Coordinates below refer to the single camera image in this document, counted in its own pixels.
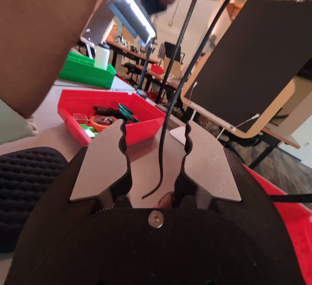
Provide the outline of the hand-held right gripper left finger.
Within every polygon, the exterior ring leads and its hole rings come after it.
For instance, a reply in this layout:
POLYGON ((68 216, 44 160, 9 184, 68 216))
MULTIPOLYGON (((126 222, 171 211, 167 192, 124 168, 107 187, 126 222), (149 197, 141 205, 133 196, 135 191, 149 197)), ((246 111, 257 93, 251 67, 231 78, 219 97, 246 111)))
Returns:
POLYGON ((70 202, 95 200, 96 209, 111 209, 120 199, 130 204, 133 182, 125 138, 125 121, 118 119, 89 143, 70 202))

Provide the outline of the black quilted pad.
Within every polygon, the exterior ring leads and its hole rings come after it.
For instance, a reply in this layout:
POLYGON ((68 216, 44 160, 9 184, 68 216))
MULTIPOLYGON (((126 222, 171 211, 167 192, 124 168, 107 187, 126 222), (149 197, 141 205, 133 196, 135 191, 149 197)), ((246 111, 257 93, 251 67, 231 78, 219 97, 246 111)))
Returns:
POLYGON ((15 250, 43 193, 68 161, 56 149, 35 147, 0 156, 0 252, 15 250))

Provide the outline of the person's right hand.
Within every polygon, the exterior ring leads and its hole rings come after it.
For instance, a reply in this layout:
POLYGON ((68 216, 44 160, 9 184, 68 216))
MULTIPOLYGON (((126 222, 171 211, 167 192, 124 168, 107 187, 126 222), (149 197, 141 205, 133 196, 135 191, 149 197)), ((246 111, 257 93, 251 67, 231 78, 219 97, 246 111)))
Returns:
POLYGON ((174 204, 174 192, 166 193, 155 205, 157 209, 172 209, 174 204))

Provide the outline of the wooden office desk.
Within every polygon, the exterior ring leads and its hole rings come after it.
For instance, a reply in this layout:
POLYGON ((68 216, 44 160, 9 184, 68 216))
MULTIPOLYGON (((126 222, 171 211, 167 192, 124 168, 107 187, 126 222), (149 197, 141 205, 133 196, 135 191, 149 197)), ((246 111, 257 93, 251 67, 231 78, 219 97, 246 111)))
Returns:
POLYGON ((122 55, 123 57, 127 57, 130 60, 135 61, 137 65, 143 66, 145 64, 146 56, 132 52, 129 49, 123 46, 120 46, 114 42, 107 42, 107 44, 110 46, 110 49, 113 51, 113 58, 112 58, 112 63, 111 63, 113 68, 115 68, 118 54, 122 55))
MULTIPOLYGON (((151 83, 153 83, 153 84, 155 84, 161 88, 162 82, 164 79, 164 74, 162 74, 162 75, 157 74, 154 71, 152 71, 150 68, 147 68, 146 73, 144 75, 144 78, 142 79, 141 86, 143 85, 144 79, 147 79, 144 91, 147 91, 149 89, 151 83)), ((166 80, 166 84, 164 85, 163 90, 175 91, 178 88, 181 81, 182 81, 182 78, 177 79, 174 77, 168 77, 166 80)))

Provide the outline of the cardboard box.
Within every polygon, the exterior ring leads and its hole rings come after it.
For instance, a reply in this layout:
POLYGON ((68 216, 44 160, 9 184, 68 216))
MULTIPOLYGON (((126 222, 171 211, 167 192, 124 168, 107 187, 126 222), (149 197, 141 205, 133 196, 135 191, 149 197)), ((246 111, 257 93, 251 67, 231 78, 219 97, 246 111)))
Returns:
MULTIPOLYGON (((170 60, 171 59, 168 58, 168 57, 164 58, 164 60, 163 60, 163 70, 164 70, 164 72, 167 71, 168 66, 170 64, 170 60)), ((179 79, 180 78, 180 73, 181 73, 181 63, 179 61, 174 60, 169 74, 173 75, 175 79, 179 79)))

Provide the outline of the wooden desk black legs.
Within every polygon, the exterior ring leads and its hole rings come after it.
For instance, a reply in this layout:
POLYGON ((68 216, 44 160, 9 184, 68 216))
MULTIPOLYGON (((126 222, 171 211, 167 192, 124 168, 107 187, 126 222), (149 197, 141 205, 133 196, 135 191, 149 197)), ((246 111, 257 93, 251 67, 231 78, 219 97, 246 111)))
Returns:
POLYGON ((301 148, 300 144, 290 134, 287 134, 278 126, 268 123, 257 136, 260 141, 268 144, 268 147, 252 162, 249 164, 250 169, 254 169, 258 166, 273 150, 275 150, 282 142, 290 145, 295 149, 301 148))

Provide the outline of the black light stand pole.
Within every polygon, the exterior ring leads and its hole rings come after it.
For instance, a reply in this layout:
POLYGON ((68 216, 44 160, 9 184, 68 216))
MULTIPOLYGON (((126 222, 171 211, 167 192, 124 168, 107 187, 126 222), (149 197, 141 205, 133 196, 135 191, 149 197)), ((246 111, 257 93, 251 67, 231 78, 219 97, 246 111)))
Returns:
POLYGON ((150 39, 150 42, 149 42, 149 47, 148 47, 148 50, 147 50, 147 53, 146 53, 146 59, 145 59, 145 62, 144 62, 144 65, 143 65, 143 68, 142 68, 142 71, 141 71, 141 76, 140 76, 140 79, 139 79, 139 83, 138 83, 138 86, 137 86, 137 92, 140 92, 142 91, 142 85, 143 85, 143 81, 144 81, 144 78, 145 78, 145 75, 146 75, 146 72, 147 72, 147 66, 148 66, 148 63, 149 63, 149 58, 150 58, 150 54, 153 50, 153 47, 154 47, 154 42, 155 42, 155 37, 152 37, 150 39))

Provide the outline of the red parts-filled plastic bin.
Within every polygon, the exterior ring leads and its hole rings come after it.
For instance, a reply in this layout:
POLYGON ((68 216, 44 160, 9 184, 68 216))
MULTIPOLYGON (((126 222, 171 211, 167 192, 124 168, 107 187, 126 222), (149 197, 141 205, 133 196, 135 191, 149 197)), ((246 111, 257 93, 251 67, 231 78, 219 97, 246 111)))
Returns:
POLYGON ((127 146, 154 137, 164 123, 164 112, 137 94, 127 92, 65 89, 61 92, 57 112, 80 144, 88 146, 92 139, 74 120, 73 114, 94 116, 95 106, 118 109, 119 103, 129 108, 140 120, 139 123, 129 122, 126 125, 127 146))

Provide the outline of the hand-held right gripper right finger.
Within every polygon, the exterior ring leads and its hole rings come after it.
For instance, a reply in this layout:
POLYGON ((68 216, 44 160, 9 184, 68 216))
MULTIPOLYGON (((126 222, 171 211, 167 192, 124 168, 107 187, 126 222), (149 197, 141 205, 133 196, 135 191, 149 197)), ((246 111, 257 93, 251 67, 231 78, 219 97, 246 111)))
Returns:
POLYGON ((192 196, 199 209, 215 200, 241 202, 224 147, 209 132, 190 120, 185 129, 185 156, 174 184, 174 202, 192 196))

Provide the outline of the wood-rimmed black board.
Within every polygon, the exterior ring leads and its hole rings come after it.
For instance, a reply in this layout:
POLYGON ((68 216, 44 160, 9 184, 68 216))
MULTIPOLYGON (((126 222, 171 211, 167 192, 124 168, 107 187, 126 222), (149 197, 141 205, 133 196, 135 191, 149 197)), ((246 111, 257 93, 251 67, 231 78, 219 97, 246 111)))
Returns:
POLYGON ((311 2, 247 0, 181 100, 234 135, 254 137, 292 96, 311 55, 311 2))

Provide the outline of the white bottle black cap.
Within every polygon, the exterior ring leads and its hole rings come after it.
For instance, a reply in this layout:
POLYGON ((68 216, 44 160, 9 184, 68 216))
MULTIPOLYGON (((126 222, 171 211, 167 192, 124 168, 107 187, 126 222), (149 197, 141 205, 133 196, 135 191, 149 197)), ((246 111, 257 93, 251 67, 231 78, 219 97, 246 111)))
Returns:
POLYGON ((98 43, 95 47, 95 62, 94 67, 107 70, 108 60, 110 56, 110 47, 106 41, 98 43))

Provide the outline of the orange tape roll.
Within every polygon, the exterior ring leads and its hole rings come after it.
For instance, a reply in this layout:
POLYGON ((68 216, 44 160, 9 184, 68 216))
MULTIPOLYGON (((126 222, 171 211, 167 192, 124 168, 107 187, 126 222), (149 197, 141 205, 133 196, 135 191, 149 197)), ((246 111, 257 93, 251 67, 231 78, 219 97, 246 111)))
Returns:
POLYGON ((118 119, 113 116, 95 115, 90 118, 90 125, 96 132, 100 133, 110 127, 118 119))

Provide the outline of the green plastic bin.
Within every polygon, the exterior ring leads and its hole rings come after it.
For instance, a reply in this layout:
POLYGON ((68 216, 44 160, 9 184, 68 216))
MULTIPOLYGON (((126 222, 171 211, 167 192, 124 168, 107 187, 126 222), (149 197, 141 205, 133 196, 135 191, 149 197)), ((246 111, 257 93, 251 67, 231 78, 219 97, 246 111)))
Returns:
POLYGON ((104 70, 95 67, 94 63, 94 59, 70 51, 59 78, 110 89, 116 75, 114 67, 108 64, 104 70))

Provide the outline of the grey panel on stand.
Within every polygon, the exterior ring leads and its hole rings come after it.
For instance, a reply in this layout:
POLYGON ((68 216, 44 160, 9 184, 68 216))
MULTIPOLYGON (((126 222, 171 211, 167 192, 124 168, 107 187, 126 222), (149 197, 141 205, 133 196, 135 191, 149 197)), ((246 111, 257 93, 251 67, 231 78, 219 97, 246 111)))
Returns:
POLYGON ((80 34, 80 41, 86 47, 86 55, 95 57, 96 46, 105 40, 113 25, 114 14, 109 8, 108 0, 97 0, 92 15, 80 34))

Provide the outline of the orange-red container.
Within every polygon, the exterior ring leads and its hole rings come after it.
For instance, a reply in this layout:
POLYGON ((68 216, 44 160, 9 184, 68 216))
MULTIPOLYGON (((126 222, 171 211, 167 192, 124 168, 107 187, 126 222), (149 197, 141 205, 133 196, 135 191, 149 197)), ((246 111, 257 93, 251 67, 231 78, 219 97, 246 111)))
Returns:
POLYGON ((311 211, 300 203, 275 203, 294 249, 306 284, 312 284, 311 211))

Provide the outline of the LED panel light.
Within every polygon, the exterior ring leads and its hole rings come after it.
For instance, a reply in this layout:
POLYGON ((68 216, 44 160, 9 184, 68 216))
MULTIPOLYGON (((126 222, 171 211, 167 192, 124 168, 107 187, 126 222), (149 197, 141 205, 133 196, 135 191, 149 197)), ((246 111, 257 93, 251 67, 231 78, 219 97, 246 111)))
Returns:
POLYGON ((107 0, 112 13, 134 37, 138 44, 145 47, 156 37, 156 29, 144 8, 136 0, 107 0))

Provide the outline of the black disc-topped pole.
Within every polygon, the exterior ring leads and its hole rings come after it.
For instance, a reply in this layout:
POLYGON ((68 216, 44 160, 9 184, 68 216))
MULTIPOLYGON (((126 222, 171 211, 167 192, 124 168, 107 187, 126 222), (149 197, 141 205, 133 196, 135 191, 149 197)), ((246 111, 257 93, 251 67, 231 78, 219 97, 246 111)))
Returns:
POLYGON ((191 4, 190 4, 190 6, 189 6, 189 10, 188 10, 188 12, 187 12, 187 14, 186 14, 185 21, 184 21, 183 26, 182 26, 182 28, 181 28, 181 32, 180 32, 179 37, 178 37, 178 39, 177 39, 177 43, 176 43, 176 45, 175 45, 175 47, 174 47, 174 51, 173 51, 172 57, 170 58, 170 61, 169 61, 169 64, 168 64, 168 66, 167 66, 165 75, 164 75, 164 77, 163 77, 163 81, 162 81, 162 84, 161 84, 160 89, 159 89, 159 92, 158 92, 158 96, 157 96, 156 101, 155 101, 156 104, 159 103, 159 100, 160 100, 160 98, 162 97, 162 92, 163 92, 164 87, 165 87, 165 85, 166 85, 166 82, 167 82, 168 76, 169 76, 169 74, 170 74, 171 68, 172 68, 172 66, 173 66, 173 64, 174 64, 175 58, 176 58, 176 56, 177 56, 178 49, 179 49, 180 44, 181 44, 181 42, 182 42, 182 39, 183 39, 183 37, 184 37, 185 31, 186 31, 186 29, 187 29, 187 26, 188 26, 189 20, 190 20, 190 18, 191 18, 191 15, 192 15, 192 13, 193 13, 193 10, 194 10, 194 7, 195 7, 196 2, 197 2, 197 0, 192 0, 192 1, 191 1, 191 4))

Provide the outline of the person's pale sweatshirt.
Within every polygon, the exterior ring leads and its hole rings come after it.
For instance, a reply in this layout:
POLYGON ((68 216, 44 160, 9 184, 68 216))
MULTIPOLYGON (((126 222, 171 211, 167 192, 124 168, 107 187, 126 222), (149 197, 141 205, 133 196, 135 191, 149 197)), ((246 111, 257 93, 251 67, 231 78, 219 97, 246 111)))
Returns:
POLYGON ((38 134, 33 115, 23 118, 0 100, 0 144, 10 143, 38 134))

